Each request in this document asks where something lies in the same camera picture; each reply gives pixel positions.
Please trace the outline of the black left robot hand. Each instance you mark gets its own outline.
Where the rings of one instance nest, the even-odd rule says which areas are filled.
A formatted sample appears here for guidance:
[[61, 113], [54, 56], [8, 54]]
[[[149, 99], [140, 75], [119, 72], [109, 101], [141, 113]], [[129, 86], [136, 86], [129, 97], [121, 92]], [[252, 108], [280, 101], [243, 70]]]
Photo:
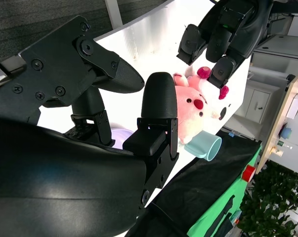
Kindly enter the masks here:
[[220, 0], [199, 25], [186, 27], [177, 57], [192, 65], [204, 52], [215, 64], [208, 81], [223, 88], [250, 57], [266, 29], [271, 0]]

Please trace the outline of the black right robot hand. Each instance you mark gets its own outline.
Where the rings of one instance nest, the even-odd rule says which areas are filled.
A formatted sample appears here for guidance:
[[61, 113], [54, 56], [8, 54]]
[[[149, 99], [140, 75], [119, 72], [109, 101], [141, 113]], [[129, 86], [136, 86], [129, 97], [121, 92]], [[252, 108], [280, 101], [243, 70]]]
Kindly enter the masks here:
[[[97, 44], [76, 16], [0, 63], [0, 237], [113, 237], [130, 229], [178, 159], [177, 101]], [[143, 91], [122, 149], [100, 90]]]

